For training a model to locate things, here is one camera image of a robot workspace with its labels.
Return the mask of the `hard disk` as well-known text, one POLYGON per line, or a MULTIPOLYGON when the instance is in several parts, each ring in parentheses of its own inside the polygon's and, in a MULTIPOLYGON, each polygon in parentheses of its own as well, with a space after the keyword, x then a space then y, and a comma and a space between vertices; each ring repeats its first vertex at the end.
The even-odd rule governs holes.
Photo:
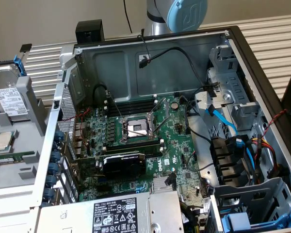
POLYGON ((28 119, 26 104, 16 88, 18 79, 25 75, 24 65, 17 55, 13 60, 0 61, 0 113, 6 113, 13 122, 28 119))

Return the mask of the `blue disk carrier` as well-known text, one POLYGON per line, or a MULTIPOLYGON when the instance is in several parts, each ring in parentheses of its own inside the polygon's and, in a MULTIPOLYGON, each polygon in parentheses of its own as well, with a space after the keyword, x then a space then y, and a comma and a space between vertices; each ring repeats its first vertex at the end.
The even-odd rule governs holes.
POLYGON ((224 233, 260 233, 291 228, 291 211, 289 214, 278 216, 276 220, 250 224, 245 213, 225 215, 222 219, 224 233))

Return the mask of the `CPU socket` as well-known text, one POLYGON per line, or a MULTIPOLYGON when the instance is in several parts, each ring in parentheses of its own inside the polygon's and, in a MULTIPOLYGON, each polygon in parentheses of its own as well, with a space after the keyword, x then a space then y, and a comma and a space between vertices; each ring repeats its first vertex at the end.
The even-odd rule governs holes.
POLYGON ((155 117, 145 114, 129 115, 123 117, 120 121, 121 136, 119 142, 122 144, 142 143, 158 139, 158 134, 155 132, 155 117), (133 128, 133 130, 146 130, 148 136, 128 137, 127 132, 123 129, 133 128))

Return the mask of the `metal locking lever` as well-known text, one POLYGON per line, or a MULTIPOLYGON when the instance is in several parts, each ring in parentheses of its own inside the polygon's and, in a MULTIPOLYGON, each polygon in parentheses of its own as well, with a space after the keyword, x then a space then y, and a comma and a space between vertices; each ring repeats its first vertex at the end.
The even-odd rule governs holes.
POLYGON ((107 90, 105 91, 105 93, 106 93, 106 97, 107 97, 108 99, 111 99, 111 101, 112 101, 112 103, 114 104, 115 108, 117 109, 117 111, 118 111, 120 117, 123 118, 123 116, 122 116, 122 114, 121 114, 121 112, 120 112, 120 110, 119 110, 119 108, 118 108, 116 102, 114 101, 114 99, 113 99, 113 97, 112 97, 110 91, 107 89, 107 90))
POLYGON ((128 137, 138 137, 138 136, 148 136, 148 133, 146 130, 133 130, 133 128, 123 129, 125 132, 127 132, 128 137))

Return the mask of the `metal socket cover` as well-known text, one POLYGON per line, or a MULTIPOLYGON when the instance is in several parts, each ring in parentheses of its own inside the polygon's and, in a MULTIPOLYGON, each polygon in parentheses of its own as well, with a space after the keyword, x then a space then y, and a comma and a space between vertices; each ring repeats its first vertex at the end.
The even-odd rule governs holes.
POLYGON ((151 111, 149 113, 147 113, 147 115, 149 117, 152 116, 154 111, 157 110, 161 106, 163 106, 165 109, 165 119, 168 119, 170 117, 170 114, 169 114, 169 105, 168 105, 168 101, 167 101, 166 97, 163 97, 162 99, 160 99, 158 101, 155 101, 154 107, 151 109, 151 111))

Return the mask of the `green Dell motherboard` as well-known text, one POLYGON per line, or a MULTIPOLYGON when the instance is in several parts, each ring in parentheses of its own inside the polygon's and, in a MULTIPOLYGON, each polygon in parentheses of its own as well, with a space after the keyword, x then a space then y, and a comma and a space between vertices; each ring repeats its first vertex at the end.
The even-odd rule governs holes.
MULTIPOLYGON (((72 170, 79 183, 79 201, 116 197, 128 194, 148 192, 154 178, 167 177, 165 183, 172 185, 181 204, 192 211, 205 214, 209 208, 209 186, 202 181, 201 172, 206 166, 197 163, 197 151, 193 143, 194 135, 187 128, 192 105, 183 97, 166 96, 170 117, 165 119, 163 106, 154 111, 155 132, 158 134, 160 153, 145 155, 146 172, 138 177, 107 179, 102 176, 82 177, 77 171, 78 165, 72 163, 72 170), (171 104, 177 102, 179 108, 174 111, 171 104)), ((88 108, 80 113, 75 125, 76 160, 90 157, 104 157, 107 146, 125 145, 119 142, 120 116, 109 117, 109 112, 117 112, 114 104, 106 101, 104 106, 88 108)))

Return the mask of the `black graphics card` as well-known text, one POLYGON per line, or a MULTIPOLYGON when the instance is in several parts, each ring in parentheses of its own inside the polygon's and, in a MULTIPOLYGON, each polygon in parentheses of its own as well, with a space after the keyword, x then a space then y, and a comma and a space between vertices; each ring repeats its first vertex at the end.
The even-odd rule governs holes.
POLYGON ((107 179, 138 177, 146 173, 146 155, 138 152, 88 157, 75 161, 82 177, 102 176, 107 179))

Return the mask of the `open grey PC case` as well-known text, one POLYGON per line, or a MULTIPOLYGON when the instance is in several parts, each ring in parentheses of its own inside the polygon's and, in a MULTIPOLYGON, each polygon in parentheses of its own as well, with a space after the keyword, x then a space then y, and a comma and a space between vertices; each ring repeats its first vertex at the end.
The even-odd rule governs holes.
MULTIPOLYGON (((211 139, 208 129, 200 119, 195 96, 207 91, 215 96, 207 80, 210 50, 228 45, 234 51, 247 85, 263 111, 263 133, 256 138, 235 135, 236 145, 243 150, 242 162, 248 175, 245 186, 262 184, 281 178, 291 192, 291 120, 287 109, 274 91, 242 32, 237 27, 217 28, 195 33, 180 33, 120 39, 95 44, 75 45, 72 54, 65 56, 63 67, 69 78, 70 94, 74 100, 75 125, 81 111, 104 106, 111 102, 106 97, 108 89, 116 103, 154 100, 158 97, 183 97, 192 105, 187 128, 194 135, 197 163, 206 166, 201 172, 203 183, 209 186, 210 197, 219 184, 210 152, 211 139)), ((72 170, 76 160, 75 126, 72 138, 74 156, 69 161, 78 191, 79 183, 72 170)), ((205 214, 192 211, 181 204, 184 233, 206 233, 209 208, 205 214)))

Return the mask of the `silver chipset heatsink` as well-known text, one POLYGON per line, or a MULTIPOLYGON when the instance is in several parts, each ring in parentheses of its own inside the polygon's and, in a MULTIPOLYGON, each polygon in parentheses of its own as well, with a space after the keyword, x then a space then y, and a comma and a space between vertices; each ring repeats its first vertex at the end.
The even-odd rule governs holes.
POLYGON ((166 179, 167 179, 167 177, 154 178, 153 181, 152 181, 151 193, 152 194, 158 194, 158 193, 164 193, 164 192, 173 191, 172 185, 167 185, 165 183, 166 179))

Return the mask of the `grey metal drive cage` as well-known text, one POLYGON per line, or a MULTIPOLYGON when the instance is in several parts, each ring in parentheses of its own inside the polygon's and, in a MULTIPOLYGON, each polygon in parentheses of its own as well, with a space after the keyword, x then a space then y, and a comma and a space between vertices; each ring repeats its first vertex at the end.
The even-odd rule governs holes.
POLYGON ((207 91, 195 96, 200 119, 212 137, 230 138, 246 134, 256 138, 263 133, 264 116, 247 85, 245 75, 236 55, 228 45, 210 50, 211 67, 207 80, 213 87, 214 97, 207 91))

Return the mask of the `black box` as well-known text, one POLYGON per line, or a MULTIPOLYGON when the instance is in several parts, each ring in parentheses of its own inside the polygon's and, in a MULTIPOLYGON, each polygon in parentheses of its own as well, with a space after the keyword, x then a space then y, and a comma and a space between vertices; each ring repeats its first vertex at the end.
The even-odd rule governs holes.
POLYGON ((79 21, 75 29, 78 44, 105 41, 101 19, 79 21))

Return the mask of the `grey power supply unit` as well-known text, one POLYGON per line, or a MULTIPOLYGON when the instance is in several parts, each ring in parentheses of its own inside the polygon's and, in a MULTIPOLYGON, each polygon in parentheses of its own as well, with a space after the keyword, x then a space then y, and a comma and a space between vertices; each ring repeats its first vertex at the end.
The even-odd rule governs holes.
POLYGON ((184 233, 175 191, 44 207, 36 233, 184 233))

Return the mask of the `grey parts rack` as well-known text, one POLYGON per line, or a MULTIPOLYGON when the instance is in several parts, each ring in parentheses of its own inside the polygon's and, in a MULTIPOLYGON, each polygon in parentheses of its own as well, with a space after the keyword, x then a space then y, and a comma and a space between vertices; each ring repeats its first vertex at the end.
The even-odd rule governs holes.
POLYGON ((36 179, 41 151, 45 140, 49 112, 32 88, 30 77, 23 76, 16 88, 23 97, 28 110, 28 119, 13 122, 6 113, 0 113, 0 133, 18 132, 11 153, 35 151, 35 155, 23 156, 24 162, 0 166, 0 189, 33 185, 36 179))

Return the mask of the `green RAM stick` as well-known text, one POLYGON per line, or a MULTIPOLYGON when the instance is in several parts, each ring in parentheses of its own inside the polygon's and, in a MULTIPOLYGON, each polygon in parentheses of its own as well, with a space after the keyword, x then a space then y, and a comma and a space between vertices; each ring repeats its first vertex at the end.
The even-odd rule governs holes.
POLYGON ((23 156, 35 155, 35 151, 26 151, 18 153, 1 153, 0 154, 0 166, 8 164, 17 164, 24 162, 23 156))

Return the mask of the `silver CPU chip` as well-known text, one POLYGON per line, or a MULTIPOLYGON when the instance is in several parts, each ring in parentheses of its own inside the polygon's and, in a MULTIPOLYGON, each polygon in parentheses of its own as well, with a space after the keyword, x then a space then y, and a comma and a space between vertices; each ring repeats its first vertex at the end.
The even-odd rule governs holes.
POLYGON ((11 153, 13 142, 18 137, 17 130, 0 133, 0 153, 11 153))

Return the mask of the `white metal base frame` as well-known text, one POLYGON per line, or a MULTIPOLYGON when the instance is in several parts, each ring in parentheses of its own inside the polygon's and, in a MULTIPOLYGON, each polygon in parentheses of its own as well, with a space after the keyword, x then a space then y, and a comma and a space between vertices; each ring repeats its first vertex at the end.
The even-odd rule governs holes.
POLYGON ((17 55, 21 58, 26 75, 32 81, 37 98, 41 99, 49 112, 45 140, 33 185, 0 189, 0 233, 36 233, 41 210, 76 201, 78 191, 73 179, 69 161, 74 156, 72 138, 75 126, 74 100, 70 94, 69 78, 63 67, 63 45, 33 46, 30 51, 17 55), (62 142, 60 170, 54 198, 43 202, 43 190, 54 134, 56 130, 65 133, 62 142))

